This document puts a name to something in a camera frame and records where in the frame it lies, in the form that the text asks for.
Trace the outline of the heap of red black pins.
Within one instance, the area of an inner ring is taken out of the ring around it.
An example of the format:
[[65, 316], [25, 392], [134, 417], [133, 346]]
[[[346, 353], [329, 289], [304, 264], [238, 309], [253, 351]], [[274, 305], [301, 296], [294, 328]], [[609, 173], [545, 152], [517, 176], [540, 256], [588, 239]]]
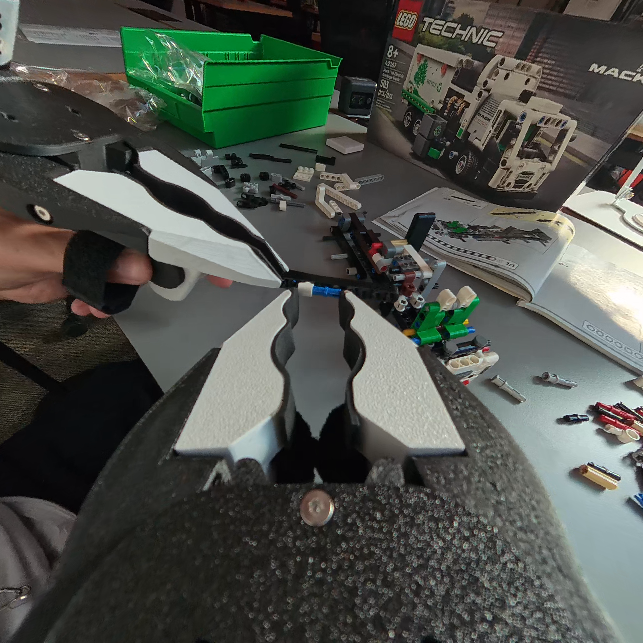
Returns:
[[642, 474], [642, 416], [632, 414], [623, 405], [596, 402], [593, 409], [604, 432], [613, 435], [623, 444], [637, 446], [631, 452], [630, 459], [635, 469]]

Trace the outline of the clear plastic bag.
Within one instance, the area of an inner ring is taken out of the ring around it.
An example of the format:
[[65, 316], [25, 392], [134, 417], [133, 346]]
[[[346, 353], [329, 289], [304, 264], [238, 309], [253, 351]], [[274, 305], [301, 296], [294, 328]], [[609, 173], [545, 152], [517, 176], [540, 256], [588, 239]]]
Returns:
[[110, 109], [142, 131], [153, 131], [164, 120], [165, 101], [131, 85], [124, 75], [77, 69], [50, 69], [10, 63], [10, 70], [25, 80], [57, 85]]

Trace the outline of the crumpled plastic bag in bin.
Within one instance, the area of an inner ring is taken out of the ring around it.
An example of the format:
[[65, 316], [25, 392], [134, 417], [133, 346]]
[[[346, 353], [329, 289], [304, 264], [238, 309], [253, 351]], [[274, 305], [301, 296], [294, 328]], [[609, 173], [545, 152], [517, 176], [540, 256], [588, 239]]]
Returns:
[[145, 40], [149, 47], [141, 53], [141, 77], [201, 105], [205, 66], [209, 58], [182, 46], [164, 33], [151, 33], [145, 36]]

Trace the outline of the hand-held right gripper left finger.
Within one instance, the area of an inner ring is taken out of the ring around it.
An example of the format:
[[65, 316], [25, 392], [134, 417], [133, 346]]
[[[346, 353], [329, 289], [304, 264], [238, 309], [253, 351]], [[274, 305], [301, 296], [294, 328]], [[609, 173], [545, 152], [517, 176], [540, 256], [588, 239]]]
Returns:
[[174, 444], [184, 456], [221, 456], [233, 465], [273, 460], [293, 439], [296, 409], [285, 368], [294, 352], [298, 294], [285, 290], [232, 335], [213, 363]]

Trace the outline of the white paper sheet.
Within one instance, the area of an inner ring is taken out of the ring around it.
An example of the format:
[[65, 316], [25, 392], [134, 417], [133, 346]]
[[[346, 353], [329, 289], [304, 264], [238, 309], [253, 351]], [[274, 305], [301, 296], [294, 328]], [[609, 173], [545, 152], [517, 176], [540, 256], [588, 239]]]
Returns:
[[120, 32], [113, 29], [21, 23], [20, 32], [27, 41], [35, 44], [97, 48], [120, 48], [122, 45]]

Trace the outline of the black lego beam blue pin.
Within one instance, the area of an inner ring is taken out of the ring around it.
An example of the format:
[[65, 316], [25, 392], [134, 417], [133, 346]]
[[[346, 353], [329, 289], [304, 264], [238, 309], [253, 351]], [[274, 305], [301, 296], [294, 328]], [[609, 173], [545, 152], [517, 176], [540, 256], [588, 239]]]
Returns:
[[288, 270], [283, 274], [281, 288], [299, 288], [302, 284], [312, 284], [308, 296], [340, 296], [340, 291], [353, 292], [362, 300], [377, 300], [392, 303], [399, 297], [398, 287], [387, 279], [329, 277], [312, 273]]

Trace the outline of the lego set box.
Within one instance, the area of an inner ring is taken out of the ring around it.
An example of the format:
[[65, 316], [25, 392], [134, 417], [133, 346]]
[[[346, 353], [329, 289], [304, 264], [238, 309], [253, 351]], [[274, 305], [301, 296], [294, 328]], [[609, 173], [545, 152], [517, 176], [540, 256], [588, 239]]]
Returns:
[[559, 209], [642, 113], [642, 18], [397, 1], [368, 140], [500, 205]]

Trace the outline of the green plastic bin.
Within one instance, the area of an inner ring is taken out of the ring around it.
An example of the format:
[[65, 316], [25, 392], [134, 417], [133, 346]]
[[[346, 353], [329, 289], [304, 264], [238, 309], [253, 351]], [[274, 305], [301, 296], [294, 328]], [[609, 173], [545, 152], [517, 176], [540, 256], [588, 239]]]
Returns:
[[[145, 36], [156, 32], [209, 58], [201, 105], [141, 77]], [[341, 57], [266, 35], [122, 27], [120, 36], [128, 81], [165, 101], [164, 120], [214, 149], [326, 124]]]

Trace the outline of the white flat stand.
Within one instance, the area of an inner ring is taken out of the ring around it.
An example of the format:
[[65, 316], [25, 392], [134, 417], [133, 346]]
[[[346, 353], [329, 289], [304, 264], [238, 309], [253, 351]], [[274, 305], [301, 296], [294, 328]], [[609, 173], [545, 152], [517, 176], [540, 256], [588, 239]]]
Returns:
[[607, 151], [561, 211], [642, 249], [642, 115]]

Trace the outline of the pile of loose lego pieces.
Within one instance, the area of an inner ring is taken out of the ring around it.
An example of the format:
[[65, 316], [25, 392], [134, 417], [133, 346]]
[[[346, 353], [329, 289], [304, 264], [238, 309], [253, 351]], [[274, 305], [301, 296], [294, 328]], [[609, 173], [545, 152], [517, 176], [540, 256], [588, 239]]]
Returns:
[[256, 176], [242, 172], [234, 177], [232, 170], [247, 168], [244, 159], [235, 152], [227, 152], [220, 157], [212, 149], [194, 149], [185, 152], [185, 155], [207, 178], [214, 181], [217, 188], [238, 188], [234, 203], [243, 210], [256, 210], [268, 205], [278, 206], [281, 212], [288, 208], [303, 208], [305, 185], [317, 178], [319, 183], [315, 189], [314, 205], [326, 217], [334, 219], [344, 212], [361, 209], [362, 205], [353, 192], [384, 180], [381, 173], [353, 180], [348, 173], [327, 172], [322, 163], [314, 167], [298, 166], [292, 177], [268, 171], [260, 171]]

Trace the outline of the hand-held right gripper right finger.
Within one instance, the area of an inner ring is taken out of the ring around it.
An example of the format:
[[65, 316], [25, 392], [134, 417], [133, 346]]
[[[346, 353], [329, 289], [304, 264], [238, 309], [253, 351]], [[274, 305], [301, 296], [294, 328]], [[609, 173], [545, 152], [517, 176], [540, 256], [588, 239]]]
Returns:
[[348, 445], [369, 462], [460, 455], [465, 444], [410, 339], [355, 294], [339, 300]]

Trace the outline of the green white lego truck model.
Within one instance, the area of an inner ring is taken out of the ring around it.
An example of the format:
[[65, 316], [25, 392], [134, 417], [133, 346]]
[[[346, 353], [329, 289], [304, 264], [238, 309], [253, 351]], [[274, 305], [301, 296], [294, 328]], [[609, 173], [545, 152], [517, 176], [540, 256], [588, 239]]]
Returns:
[[392, 316], [395, 325], [418, 347], [427, 347], [462, 384], [485, 374], [499, 360], [490, 341], [470, 325], [480, 299], [469, 286], [454, 294], [443, 289], [432, 295], [446, 262], [424, 258], [420, 249], [435, 222], [435, 213], [415, 213], [406, 237], [381, 240], [366, 226], [365, 216], [342, 216], [323, 241], [335, 242], [345, 260], [349, 277], [373, 287], [391, 287], [387, 294], [364, 294], [380, 299], [382, 317]]

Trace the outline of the person's left hand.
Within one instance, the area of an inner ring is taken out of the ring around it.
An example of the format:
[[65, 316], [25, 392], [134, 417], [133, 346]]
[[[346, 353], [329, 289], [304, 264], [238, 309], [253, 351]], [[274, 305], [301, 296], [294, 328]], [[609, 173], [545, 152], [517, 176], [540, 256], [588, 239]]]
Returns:
[[[68, 296], [62, 285], [66, 247], [75, 233], [21, 220], [1, 209], [1, 300], [20, 303], [51, 303]], [[109, 272], [112, 282], [143, 285], [152, 277], [145, 255], [125, 249]], [[79, 316], [108, 315], [81, 300], [71, 310]]]

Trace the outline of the tan black lego connector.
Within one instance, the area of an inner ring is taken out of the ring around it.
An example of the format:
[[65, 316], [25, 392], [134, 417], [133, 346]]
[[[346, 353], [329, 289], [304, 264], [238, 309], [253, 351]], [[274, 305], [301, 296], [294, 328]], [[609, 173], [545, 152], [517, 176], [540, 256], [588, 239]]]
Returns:
[[578, 471], [583, 478], [608, 491], [615, 491], [618, 489], [622, 480], [622, 476], [620, 476], [620, 474], [593, 462], [581, 464], [578, 467]]

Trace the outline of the person's grey garment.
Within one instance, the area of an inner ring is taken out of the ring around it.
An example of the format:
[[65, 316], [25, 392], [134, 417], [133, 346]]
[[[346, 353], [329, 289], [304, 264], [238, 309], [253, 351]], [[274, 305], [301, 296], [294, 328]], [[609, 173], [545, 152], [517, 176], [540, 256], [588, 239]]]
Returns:
[[11, 641], [48, 590], [75, 513], [24, 496], [1, 498], [1, 641]]

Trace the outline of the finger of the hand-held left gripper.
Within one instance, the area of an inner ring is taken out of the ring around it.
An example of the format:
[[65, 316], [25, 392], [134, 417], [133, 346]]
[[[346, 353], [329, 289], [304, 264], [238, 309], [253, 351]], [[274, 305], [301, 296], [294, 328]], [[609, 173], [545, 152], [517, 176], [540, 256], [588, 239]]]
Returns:
[[181, 165], [160, 151], [146, 150], [138, 153], [133, 175], [162, 205], [205, 222], [224, 237], [245, 242], [277, 275], [288, 271], [259, 230], [212, 181], [193, 171], [192, 163]]
[[276, 272], [245, 242], [224, 237], [205, 222], [174, 212], [124, 175], [74, 170], [54, 181], [148, 229], [148, 251], [154, 260], [243, 284], [281, 284]]

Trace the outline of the person's dark pants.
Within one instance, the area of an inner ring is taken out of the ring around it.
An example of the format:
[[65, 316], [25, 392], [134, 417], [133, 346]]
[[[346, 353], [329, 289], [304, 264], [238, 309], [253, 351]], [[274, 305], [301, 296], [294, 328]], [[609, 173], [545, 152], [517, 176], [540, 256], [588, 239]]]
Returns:
[[122, 440], [163, 391], [141, 359], [106, 363], [48, 395], [1, 444], [1, 497], [26, 497], [73, 513]]

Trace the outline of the open instruction booklet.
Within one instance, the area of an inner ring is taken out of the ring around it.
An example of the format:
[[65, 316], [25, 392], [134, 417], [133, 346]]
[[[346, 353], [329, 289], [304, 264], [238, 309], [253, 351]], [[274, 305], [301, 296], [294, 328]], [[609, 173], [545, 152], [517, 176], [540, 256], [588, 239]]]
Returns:
[[518, 306], [642, 374], [642, 277], [574, 245], [566, 216], [441, 187], [374, 224], [405, 238], [418, 213], [436, 216], [424, 253], [510, 294]]

